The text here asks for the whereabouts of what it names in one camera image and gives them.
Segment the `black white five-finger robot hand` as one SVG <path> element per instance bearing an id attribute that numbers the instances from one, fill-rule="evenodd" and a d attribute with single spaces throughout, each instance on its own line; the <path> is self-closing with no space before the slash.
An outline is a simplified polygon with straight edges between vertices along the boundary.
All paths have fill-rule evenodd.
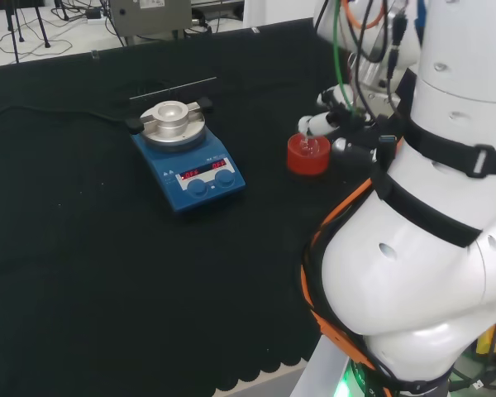
<path id="1" fill-rule="evenodd" d="M 344 95 L 350 93 L 351 87 L 343 84 L 318 94 L 317 105 L 322 111 L 301 117 L 299 134 L 308 144 L 325 137 L 336 155 L 354 156 L 367 163 L 379 162 L 388 168 L 400 143 L 398 119 L 383 114 L 371 117 L 358 108 L 348 108 Z"/>

